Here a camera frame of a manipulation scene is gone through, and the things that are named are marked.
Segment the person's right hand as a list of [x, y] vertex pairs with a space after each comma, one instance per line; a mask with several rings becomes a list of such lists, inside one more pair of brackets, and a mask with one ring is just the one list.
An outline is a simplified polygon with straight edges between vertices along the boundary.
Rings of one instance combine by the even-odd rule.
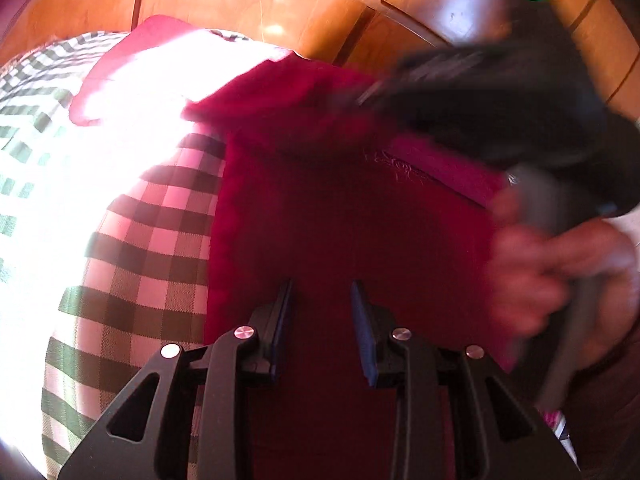
[[492, 205], [498, 221], [490, 277], [497, 320], [528, 338], [547, 326], [550, 315], [570, 300], [570, 282], [603, 278], [596, 320], [578, 353], [580, 370], [601, 361], [631, 332], [639, 314], [639, 270], [629, 236], [602, 219], [589, 220], [558, 236], [521, 222], [516, 188]]

